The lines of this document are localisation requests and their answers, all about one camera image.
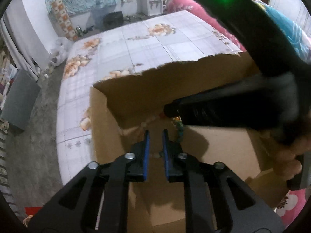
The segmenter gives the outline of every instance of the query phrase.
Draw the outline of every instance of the hand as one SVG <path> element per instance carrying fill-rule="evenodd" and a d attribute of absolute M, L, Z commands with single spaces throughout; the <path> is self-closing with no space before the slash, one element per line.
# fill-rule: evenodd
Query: hand
<path fill-rule="evenodd" d="M 311 134 L 297 138 L 291 146 L 278 144 L 270 136 L 262 137 L 262 141 L 273 158 L 274 172 L 284 180 L 290 180 L 302 170 L 301 163 L 296 160 L 297 155 L 311 151 Z"/>

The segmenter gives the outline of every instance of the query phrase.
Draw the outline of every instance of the torn cardboard flap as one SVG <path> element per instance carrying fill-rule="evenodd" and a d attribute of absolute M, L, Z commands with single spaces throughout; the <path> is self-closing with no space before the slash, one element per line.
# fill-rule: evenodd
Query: torn cardboard flap
<path fill-rule="evenodd" d="M 137 140 L 141 122 L 158 115 L 165 104 L 180 97 L 238 81 L 259 70 L 247 53 L 220 54 L 197 62 L 174 62 L 141 75 L 97 82 L 91 88 L 91 119 L 94 148 L 101 164 L 114 161 Z M 156 119 L 150 131 L 150 153 L 162 151 L 162 132 L 174 140 L 177 130 L 171 120 Z M 202 162 L 223 161 L 242 180 L 260 172 L 258 154 L 245 129 L 186 127 L 181 143 L 185 152 Z M 182 183 L 168 183 L 161 158 L 151 158 L 145 183 L 133 183 L 129 192 L 129 232 L 185 232 Z M 149 218 L 141 226 L 139 214 Z"/>
<path fill-rule="evenodd" d="M 199 61 L 173 62 L 142 75 L 97 82 L 94 87 L 108 99 L 119 125 L 137 114 L 163 108 L 173 100 L 236 82 L 259 70 L 248 53 L 219 54 Z"/>

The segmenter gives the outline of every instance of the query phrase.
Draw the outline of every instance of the bed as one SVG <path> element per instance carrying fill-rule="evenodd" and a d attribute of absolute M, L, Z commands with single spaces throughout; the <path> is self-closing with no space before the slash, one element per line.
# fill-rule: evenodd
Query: bed
<path fill-rule="evenodd" d="M 241 50 L 229 39 L 188 11 L 77 41 L 69 53 L 57 109 L 56 142 L 63 184 L 96 160 L 87 114 L 94 82 L 141 73 L 172 61 L 238 52 Z"/>

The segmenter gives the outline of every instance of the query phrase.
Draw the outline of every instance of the pink blanket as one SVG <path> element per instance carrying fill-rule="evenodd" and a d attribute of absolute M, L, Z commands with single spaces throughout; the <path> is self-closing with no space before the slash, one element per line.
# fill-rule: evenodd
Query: pink blanket
<path fill-rule="evenodd" d="M 201 18 L 209 25 L 214 27 L 221 34 L 225 35 L 242 51 L 246 51 L 244 46 L 237 40 L 237 38 L 230 34 L 225 28 L 223 28 L 215 18 L 211 17 L 205 9 L 203 9 L 198 3 L 193 0 L 167 0 L 166 10 L 168 13 L 173 13 L 181 10 L 189 11 L 195 16 Z"/>

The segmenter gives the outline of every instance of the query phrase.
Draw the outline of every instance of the red cloth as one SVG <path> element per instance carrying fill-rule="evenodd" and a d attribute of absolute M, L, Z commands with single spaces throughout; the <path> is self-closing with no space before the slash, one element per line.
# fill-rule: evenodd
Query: red cloth
<path fill-rule="evenodd" d="M 38 213 L 38 211 L 42 209 L 42 207 L 32 207 L 32 208 L 25 208 L 26 215 L 31 216 Z"/>
<path fill-rule="evenodd" d="M 205 9 L 201 7 L 194 0 L 169 0 L 166 5 L 166 10 L 168 13 L 173 13 L 177 11 L 186 10 L 193 15 L 201 18 L 203 21 L 207 22 L 210 26 L 214 27 L 221 34 L 225 35 L 229 40 L 232 41 L 238 48 L 242 51 L 246 51 L 244 46 L 239 42 L 239 40 L 232 34 L 230 34 L 225 28 L 223 28 L 215 18 L 211 17 Z"/>

